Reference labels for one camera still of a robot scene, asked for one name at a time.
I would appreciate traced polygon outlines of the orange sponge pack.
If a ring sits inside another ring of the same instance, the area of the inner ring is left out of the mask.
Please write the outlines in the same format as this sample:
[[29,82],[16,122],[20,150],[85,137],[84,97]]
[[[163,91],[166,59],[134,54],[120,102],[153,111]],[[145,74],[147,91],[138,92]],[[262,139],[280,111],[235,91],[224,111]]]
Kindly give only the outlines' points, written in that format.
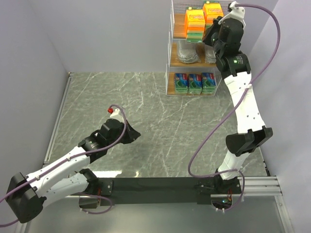
[[203,5],[205,18],[205,32],[212,26],[213,20],[217,17],[223,17],[223,10],[218,1],[206,1]]
[[188,7],[185,13],[184,31],[189,42],[201,42],[205,31],[205,17],[203,9]]

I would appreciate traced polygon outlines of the blue green sponge pack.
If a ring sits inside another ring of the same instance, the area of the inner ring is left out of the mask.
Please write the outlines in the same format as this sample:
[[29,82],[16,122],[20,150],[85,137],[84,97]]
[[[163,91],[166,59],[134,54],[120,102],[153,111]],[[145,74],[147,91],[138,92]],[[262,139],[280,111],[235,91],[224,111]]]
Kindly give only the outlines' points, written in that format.
[[200,74],[190,73],[188,75],[188,93],[192,95],[202,93],[202,77]]
[[214,73],[204,72],[201,73],[202,81],[202,94],[213,96],[217,89],[217,83]]
[[180,95],[186,95],[189,90],[188,77],[186,73],[174,74],[174,88],[175,93]]

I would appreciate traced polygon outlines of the blue green sponge pack back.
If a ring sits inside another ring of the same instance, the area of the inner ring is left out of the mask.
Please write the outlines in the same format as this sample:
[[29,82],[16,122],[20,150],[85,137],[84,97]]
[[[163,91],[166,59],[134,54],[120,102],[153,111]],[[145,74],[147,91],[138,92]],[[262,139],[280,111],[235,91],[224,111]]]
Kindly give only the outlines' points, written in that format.
[[189,90],[188,77],[186,73],[174,74],[174,88],[175,93],[180,95],[186,95]]

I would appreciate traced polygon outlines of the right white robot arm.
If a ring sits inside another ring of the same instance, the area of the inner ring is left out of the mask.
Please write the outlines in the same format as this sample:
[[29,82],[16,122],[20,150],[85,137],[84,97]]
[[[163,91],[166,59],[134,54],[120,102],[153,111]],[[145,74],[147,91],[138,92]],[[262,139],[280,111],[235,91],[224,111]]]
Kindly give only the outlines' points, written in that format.
[[216,67],[230,92],[237,119],[237,132],[225,138],[227,153],[214,178],[214,186],[220,192],[236,186],[238,171],[246,158],[273,135],[259,113],[248,57],[240,51],[243,28],[237,19],[217,17],[203,40],[213,47]]

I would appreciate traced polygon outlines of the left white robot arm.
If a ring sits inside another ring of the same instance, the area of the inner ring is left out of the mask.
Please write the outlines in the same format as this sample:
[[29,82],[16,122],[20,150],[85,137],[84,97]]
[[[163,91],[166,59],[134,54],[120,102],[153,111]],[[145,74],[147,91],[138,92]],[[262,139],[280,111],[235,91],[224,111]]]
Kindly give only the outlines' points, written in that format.
[[14,175],[4,199],[17,221],[27,223],[68,195],[85,192],[95,196],[98,178],[86,166],[105,156],[114,145],[133,143],[140,136],[128,121],[108,119],[60,159],[28,175]]

